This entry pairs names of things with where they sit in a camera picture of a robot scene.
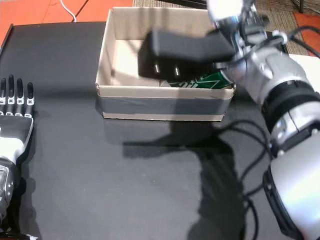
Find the green package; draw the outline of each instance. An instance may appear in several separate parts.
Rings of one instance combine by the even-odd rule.
[[[161,87],[197,88],[197,89],[223,89],[230,83],[220,72],[215,72],[197,77],[190,81],[162,81]]]

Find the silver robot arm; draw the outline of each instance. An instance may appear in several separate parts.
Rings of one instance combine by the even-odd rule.
[[[244,4],[242,0],[207,0],[207,8],[212,23],[221,29],[240,23]],[[238,48],[241,57],[247,47],[239,41]],[[303,68],[272,46],[257,50],[222,73],[244,87],[259,105],[271,134],[276,159],[263,176],[263,186],[282,233],[294,239],[319,240],[319,94]]]

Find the black table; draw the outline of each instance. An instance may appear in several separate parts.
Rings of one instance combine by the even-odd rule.
[[[21,230],[44,240],[234,240],[246,222],[250,239],[239,194],[261,182],[268,160],[242,189],[239,176],[262,147],[215,129],[250,119],[266,130],[256,105],[239,91],[222,124],[103,119],[95,77],[104,25],[16,26],[1,56],[1,78],[32,81],[36,93]],[[264,193],[253,200],[259,239],[287,239]]]

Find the white cable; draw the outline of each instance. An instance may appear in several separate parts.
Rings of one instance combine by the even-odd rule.
[[[64,2],[62,0],[60,0],[60,3],[62,5],[62,7],[73,17],[73,21],[76,23],[77,22],[77,18],[74,15],[74,13],[72,11],[70,11],[65,5]]]

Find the open cardboard box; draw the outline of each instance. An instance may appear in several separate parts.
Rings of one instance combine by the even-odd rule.
[[[213,29],[206,10],[115,7],[105,26],[96,90],[111,119],[221,121],[234,94],[224,89],[160,87],[138,75],[138,51],[152,27],[203,37]]]

